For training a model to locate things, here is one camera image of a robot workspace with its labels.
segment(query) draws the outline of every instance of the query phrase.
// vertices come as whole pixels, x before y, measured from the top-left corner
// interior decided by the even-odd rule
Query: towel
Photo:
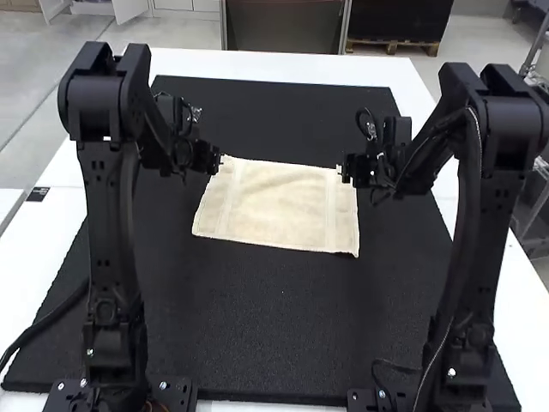
[[[357,258],[356,190],[335,169],[225,155],[202,196],[192,233]]]

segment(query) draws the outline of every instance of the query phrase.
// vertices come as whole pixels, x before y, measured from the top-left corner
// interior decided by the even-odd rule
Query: white table
[[[25,200],[23,189],[0,189],[0,235]]]
[[[401,114],[413,118],[414,133],[435,106],[407,58],[153,49],[151,83],[157,75],[390,87]],[[457,205],[456,166],[455,160],[450,161],[433,188],[450,233]],[[0,270],[11,274],[0,276],[0,349],[32,322],[85,217],[74,143],[63,144],[37,185],[53,188],[43,203],[25,203],[0,238]],[[523,412],[546,410],[549,293],[511,231],[498,286],[495,323],[495,341]],[[39,412],[44,401],[45,395],[0,392],[0,412]],[[332,409],[225,402],[200,402],[198,408],[208,412]]]

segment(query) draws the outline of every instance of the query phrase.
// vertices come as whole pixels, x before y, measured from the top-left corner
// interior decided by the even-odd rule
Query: floor
[[[438,99],[437,73],[444,62],[465,61],[477,72],[488,63],[518,70],[538,24],[452,15],[437,58],[409,47],[400,47],[397,56],[412,59]],[[66,136],[57,115],[57,84],[84,41],[107,41],[115,52],[129,42],[220,49],[220,28],[211,21],[152,18],[118,26],[108,16],[84,15],[60,15],[46,26],[40,14],[0,12],[0,39],[0,188],[29,191]],[[355,53],[385,55],[376,47]],[[549,259],[534,265],[549,287]]]

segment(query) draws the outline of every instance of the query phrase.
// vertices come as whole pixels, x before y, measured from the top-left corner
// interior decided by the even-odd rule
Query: black rubber mat
[[[154,88],[201,106],[202,136],[230,155],[323,167],[364,145],[357,108],[397,113],[384,88],[172,77]],[[138,180],[150,373],[189,376],[202,398],[344,404],[349,388],[373,385],[374,358],[419,365],[451,246],[431,195],[372,208],[361,191],[355,259],[193,237],[207,182],[152,171]],[[88,275],[86,232],[84,223],[37,318]],[[82,319],[83,302],[19,352],[3,387],[48,391],[55,379],[79,377]],[[490,400],[494,410],[517,410],[499,362]]]

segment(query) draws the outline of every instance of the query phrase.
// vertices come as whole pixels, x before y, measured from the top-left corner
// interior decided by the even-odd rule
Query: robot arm
[[[146,45],[129,45],[119,58],[106,43],[89,42],[59,85],[59,114],[76,141],[86,189],[91,276],[82,332],[85,388],[57,410],[128,412],[148,402],[147,330],[133,248],[139,166],[162,176],[219,168],[219,149],[197,138],[200,110],[151,94],[150,58]],[[184,388],[185,402],[162,400],[172,412],[196,398],[190,381]]]
[[[407,406],[390,404],[399,411],[486,405],[495,355],[493,307],[510,217],[549,137],[547,105],[509,66],[488,65],[478,78],[466,64],[445,64],[439,77],[442,98],[412,141],[409,118],[386,118],[380,134],[367,109],[359,111],[366,150],[348,154],[341,167],[344,182],[402,198],[426,194],[448,159],[459,160],[446,284],[431,319],[419,388]]]

